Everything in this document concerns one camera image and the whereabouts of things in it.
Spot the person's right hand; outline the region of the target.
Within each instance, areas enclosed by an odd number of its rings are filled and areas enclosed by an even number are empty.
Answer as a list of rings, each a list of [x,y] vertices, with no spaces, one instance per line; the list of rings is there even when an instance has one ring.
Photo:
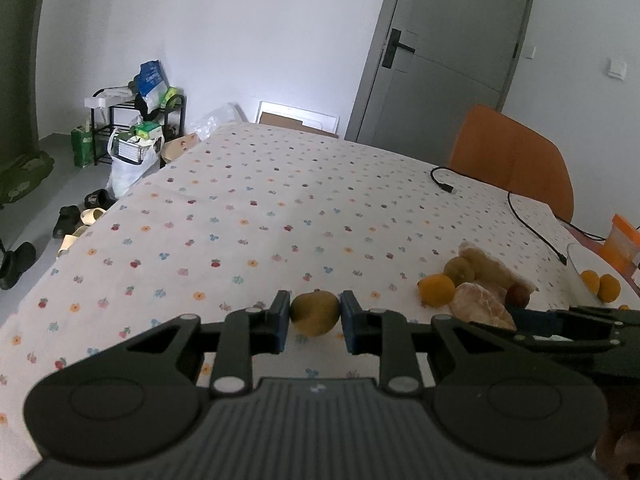
[[[596,445],[596,462],[609,479],[638,479],[639,431],[607,424]]]

